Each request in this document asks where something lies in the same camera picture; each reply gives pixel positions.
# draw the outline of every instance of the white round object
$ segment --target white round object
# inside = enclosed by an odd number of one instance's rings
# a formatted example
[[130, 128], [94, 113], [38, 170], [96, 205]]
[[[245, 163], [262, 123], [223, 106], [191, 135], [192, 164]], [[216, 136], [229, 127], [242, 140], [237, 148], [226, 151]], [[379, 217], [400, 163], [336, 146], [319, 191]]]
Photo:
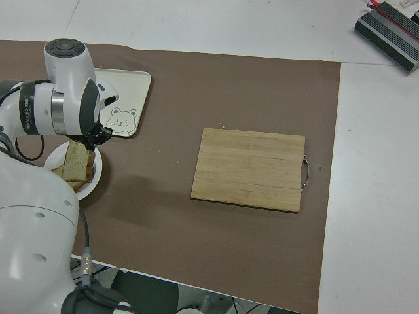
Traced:
[[176, 314], [203, 314], [203, 313], [197, 309], [182, 309]]
[[[64, 163], [65, 154], [67, 152], [67, 147], [69, 142], [66, 142], [59, 147], [57, 147], [51, 155], [46, 159], [44, 164], [45, 170], [53, 170], [57, 167], [60, 167]], [[87, 195], [93, 191], [93, 189], [98, 185], [100, 176], [102, 174], [102, 157], [97, 148], [94, 150], [95, 158], [93, 163], [94, 176], [92, 182], [86, 183], [80, 190], [76, 192], [77, 199], [80, 201], [85, 198]]]

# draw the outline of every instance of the bear illustration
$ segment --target bear illustration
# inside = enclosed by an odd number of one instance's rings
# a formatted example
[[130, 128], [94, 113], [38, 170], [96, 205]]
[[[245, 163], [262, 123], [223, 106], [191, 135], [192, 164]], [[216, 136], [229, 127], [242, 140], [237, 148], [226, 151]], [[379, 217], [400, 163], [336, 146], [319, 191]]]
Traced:
[[106, 122], [106, 126], [111, 128], [116, 134], [131, 133], [136, 129], [136, 116], [138, 112], [135, 109], [122, 111], [119, 108], [112, 109], [112, 115]]

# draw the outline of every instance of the cutting board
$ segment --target cutting board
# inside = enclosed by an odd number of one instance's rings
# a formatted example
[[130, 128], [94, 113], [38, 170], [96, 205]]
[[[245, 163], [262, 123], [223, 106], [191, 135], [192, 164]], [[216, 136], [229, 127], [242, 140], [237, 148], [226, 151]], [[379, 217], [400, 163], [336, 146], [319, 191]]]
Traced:
[[204, 129], [191, 197], [300, 211], [305, 137]]

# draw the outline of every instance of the brown mat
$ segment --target brown mat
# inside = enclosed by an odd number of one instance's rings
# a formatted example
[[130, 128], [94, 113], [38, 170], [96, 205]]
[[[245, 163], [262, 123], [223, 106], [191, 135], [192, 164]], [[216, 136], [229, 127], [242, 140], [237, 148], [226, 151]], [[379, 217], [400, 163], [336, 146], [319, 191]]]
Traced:
[[[96, 67], [153, 78], [139, 131], [100, 150], [81, 201], [93, 257], [303, 313], [317, 311], [340, 64], [89, 45]], [[43, 79], [43, 44], [0, 41], [0, 79]], [[190, 199], [203, 128], [303, 135], [299, 214]], [[47, 137], [42, 164], [62, 137]], [[21, 142], [39, 149], [39, 140]], [[74, 253], [82, 253], [79, 224]]]

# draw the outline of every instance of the metal ring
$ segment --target metal ring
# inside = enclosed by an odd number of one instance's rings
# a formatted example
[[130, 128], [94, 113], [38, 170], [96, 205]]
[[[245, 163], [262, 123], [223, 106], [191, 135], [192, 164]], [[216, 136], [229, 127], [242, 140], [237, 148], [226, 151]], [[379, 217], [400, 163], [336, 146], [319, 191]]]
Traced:
[[308, 160], [307, 160], [307, 156], [306, 155], [304, 155], [304, 160], [302, 162], [307, 166], [307, 176], [306, 176], [306, 182], [301, 186], [301, 193], [302, 193], [302, 190], [308, 184], [308, 177], [309, 177], [309, 174], [310, 174], [310, 166], [308, 165]]

